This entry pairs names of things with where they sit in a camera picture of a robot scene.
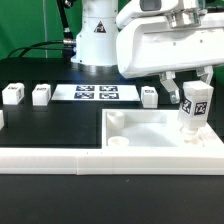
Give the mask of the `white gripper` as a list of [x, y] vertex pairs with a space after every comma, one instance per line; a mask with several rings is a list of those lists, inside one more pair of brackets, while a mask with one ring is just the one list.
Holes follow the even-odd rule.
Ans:
[[178, 104], [174, 71], [197, 68], [200, 80], [210, 84], [211, 65], [224, 64], [224, 14], [206, 14], [199, 27], [184, 28], [171, 28], [165, 16], [135, 19], [118, 34], [116, 53], [125, 78], [160, 73], [171, 103]]

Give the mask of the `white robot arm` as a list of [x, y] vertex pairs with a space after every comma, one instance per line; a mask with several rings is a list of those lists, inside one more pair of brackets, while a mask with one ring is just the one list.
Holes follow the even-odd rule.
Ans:
[[194, 70], [209, 83], [212, 68], [224, 65], [224, 11], [199, 0], [82, 0], [82, 29], [72, 62], [90, 72], [117, 69], [125, 78], [158, 75], [180, 100], [173, 82]]

